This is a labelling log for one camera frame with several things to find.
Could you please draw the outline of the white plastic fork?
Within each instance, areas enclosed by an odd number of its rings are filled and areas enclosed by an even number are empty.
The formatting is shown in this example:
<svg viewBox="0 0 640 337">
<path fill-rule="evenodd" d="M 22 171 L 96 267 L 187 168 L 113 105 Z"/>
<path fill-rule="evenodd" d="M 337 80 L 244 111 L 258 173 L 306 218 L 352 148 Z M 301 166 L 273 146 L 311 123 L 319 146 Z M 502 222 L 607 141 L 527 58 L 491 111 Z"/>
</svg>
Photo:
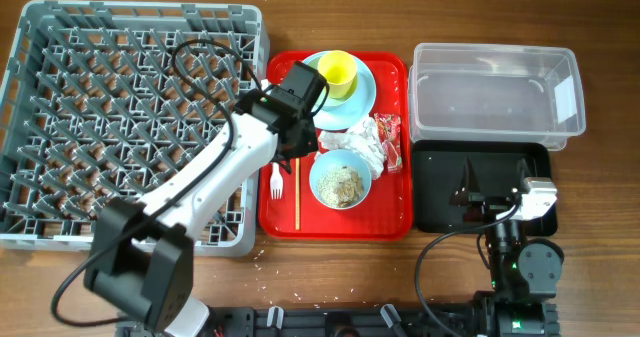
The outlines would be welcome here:
<svg viewBox="0 0 640 337">
<path fill-rule="evenodd" d="M 284 180 L 280 172 L 280 166 L 278 163 L 272 163 L 272 173 L 269 180 L 270 184 L 270 196 L 273 200 L 278 200 L 282 197 Z"/>
</svg>

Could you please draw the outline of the wooden chopstick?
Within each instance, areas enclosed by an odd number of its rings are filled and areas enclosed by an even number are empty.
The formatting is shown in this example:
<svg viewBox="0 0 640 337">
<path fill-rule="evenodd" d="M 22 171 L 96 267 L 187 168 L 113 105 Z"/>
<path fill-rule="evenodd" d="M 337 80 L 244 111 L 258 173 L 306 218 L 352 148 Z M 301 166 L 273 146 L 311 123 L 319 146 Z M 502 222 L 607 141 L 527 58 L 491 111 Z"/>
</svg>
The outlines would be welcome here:
<svg viewBox="0 0 640 337">
<path fill-rule="evenodd" d="M 301 181 L 300 181 L 300 159 L 295 159 L 295 230 L 301 228 Z"/>
</svg>

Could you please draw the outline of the white napkin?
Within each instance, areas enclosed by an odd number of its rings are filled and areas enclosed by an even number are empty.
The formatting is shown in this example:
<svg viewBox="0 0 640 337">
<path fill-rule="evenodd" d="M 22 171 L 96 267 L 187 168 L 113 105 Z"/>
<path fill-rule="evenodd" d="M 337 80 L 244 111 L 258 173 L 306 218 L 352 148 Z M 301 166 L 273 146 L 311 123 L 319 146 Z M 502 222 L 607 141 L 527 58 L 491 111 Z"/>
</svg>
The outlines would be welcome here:
<svg viewBox="0 0 640 337">
<path fill-rule="evenodd" d="M 378 179 L 384 170 L 386 153 L 373 117 L 363 117 L 343 133 L 322 131 L 318 141 L 323 149 L 345 149 L 360 156 L 368 166 L 373 180 Z"/>
</svg>

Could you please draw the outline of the red snack wrapper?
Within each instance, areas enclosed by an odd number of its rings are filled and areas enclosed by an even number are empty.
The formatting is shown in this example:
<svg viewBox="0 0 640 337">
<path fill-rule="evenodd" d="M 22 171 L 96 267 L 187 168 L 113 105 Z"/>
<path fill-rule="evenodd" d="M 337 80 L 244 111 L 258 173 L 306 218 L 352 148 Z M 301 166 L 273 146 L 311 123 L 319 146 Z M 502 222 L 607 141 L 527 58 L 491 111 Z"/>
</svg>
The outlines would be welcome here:
<svg viewBox="0 0 640 337">
<path fill-rule="evenodd" d="M 379 139 L 386 155 L 387 171 L 397 173 L 402 170 L 401 117 L 395 114 L 375 113 Z"/>
</svg>

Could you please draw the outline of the light blue food bowl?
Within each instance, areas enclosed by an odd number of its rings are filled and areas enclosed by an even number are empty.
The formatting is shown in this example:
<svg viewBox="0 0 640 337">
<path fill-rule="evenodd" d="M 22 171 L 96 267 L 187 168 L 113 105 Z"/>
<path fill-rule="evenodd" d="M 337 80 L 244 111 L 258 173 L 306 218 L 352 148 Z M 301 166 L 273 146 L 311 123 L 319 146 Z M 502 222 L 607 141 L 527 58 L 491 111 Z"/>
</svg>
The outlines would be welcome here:
<svg viewBox="0 0 640 337">
<path fill-rule="evenodd" d="M 355 152 L 337 149 L 315 158 L 309 184 L 314 197 L 334 210 L 354 208 L 368 196 L 372 174 Z"/>
</svg>

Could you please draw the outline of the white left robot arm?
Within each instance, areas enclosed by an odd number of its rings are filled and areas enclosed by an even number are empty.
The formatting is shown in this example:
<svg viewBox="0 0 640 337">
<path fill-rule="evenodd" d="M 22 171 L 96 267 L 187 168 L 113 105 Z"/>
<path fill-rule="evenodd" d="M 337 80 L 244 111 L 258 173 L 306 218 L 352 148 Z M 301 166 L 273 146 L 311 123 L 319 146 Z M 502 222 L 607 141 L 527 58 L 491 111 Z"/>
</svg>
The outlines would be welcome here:
<svg viewBox="0 0 640 337">
<path fill-rule="evenodd" d="M 262 167 L 317 151 L 313 117 L 328 93 L 295 63 L 281 84 L 254 89 L 223 129 L 169 181 L 136 202 L 114 198 L 96 226 L 84 286 L 151 332 L 206 336 L 212 310 L 192 297 L 194 249 L 204 227 Z"/>
</svg>

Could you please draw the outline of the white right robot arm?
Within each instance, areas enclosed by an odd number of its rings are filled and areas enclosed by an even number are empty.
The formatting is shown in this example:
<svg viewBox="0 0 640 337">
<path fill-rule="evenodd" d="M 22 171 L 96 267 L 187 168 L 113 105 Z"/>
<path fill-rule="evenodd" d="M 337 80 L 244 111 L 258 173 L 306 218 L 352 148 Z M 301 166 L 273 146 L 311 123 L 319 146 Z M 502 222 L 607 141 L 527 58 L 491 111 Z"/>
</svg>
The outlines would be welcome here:
<svg viewBox="0 0 640 337">
<path fill-rule="evenodd" d="M 485 260 L 492 279 L 490 291 L 480 291 L 463 323 L 467 336 L 558 336 L 558 311 L 549 302 L 557 293 L 564 253 L 555 243 L 529 240 L 523 224 L 543 217 L 557 201 L 549 178 L 526 176 L 507 196 L 481 192 L 472 164 L 463 174 L 450 203 L 464 206 L 467 217 L 479 218 L 486 237 Z"/>
</svg>

